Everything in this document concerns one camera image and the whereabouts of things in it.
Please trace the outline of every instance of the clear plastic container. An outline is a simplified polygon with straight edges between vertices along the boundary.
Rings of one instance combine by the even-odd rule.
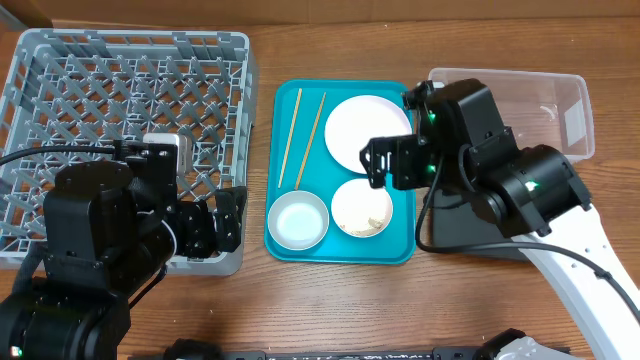
[[[493,94],[502,120],[520,148],[546,144],[571,161],[596,148],[587,84],[578,75],[525,71],[436,68],[429,80],[444,84],[475,78]]]

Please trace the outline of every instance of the wooden chopstick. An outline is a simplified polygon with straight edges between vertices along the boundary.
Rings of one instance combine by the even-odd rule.
[[[282,186],[284,168],[287,167],[287,159],[289,158],[289,147],[291,146],[291,138],[293,137],[293,127],[296,125],[296,118],[298,117],[298,106],[300,106],[300,97],[302,97],[302,88],[298,89],[298,100],[296,100],[296,108],[293,110],[293,120],[291,120],[291,128],[289,129],[287,148],[284,150],[284,160],[282,162],[282,170],[280,170],[280,181],[278,181],[278,189],[280,189],[280,186]]]
[[[296,181],[296,187],[294,190],[298,190],[298,186],[300,186],[300,179],[302,179],[302,173],[304,172],[304,167],[307,165],[307,157],[309,156],[309,150],[311,150],[311,144],[313,143],[313,137],[316,135],[316,127],[318,127],[318,120],[320,119],[320,114],[322,114],[322,106],[324,106],[324,98],[327,96],[325,92],[322,95],[322,102],[320,102],[320,107],[318,108],[318,115],[316,115],[316,121],[313,123],[313,129],[311,130],[311,137],[309,138],[309,143],[307,144],[307,151],[304,153],[304,158],[302,158],[302,166],[300,166],[300,172],[298,173],[298,180]]]

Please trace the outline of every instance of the wood grain surface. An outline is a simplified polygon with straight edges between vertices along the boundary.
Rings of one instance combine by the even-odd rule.
[[[20,15],[158,26],[638,16],[633,0],[0,0]]]
[[[416,253],[395,267],[284,263],[263,243],[274,94],[292,78],[387,79],[412,86],[434,67],[579,74],[596,154],[577,165],[623,265],[640,283],[640,19],[447,21],[231,27],[260,66],[249,160],[244,264],[227,278],[169,276],[132,312],[120,353],[177,338],[272,352],[479,345],[509,328],[591,352],[531,265]],[[17,35],[6,34],[0,71]],[[0,296],[15,272],[0,272]]]

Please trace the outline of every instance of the wooden table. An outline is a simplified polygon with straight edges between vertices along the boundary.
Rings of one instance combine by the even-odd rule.
[[[542,343],[590,356],[567,311],[531,265],[421,252],[396,267],[283,263],[269,255],[263,231],[273,99],[292,78],[388,79],[412,86],[437,66],[583,76],[596,154],[577,169],[618,256],[639,283],[639,19],[232,30],[249,35],[261,71],[244,264],[227,278],[169,276],[132,312],[121,354],[160,352],[179,337],[227,350],[272,352],[478,345],[515,327]],[[16,39],[11,33],[2,38],[0,71],[7,71]],[[0,274],[4,298],[15,272]]]

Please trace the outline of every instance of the white bowl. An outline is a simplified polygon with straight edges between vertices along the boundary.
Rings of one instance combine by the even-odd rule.
[[[267,226],[271,237],[283,248],[307,250],[318,244],[327,233],[329,211],[316,195],[307,191],[291,191],[273,203]]]
[[[384,188],[372,189],[367,179],[353,179],[342,184],[333,195],[331,216],[345,233],[371,237],[391,222],[393,202]]]

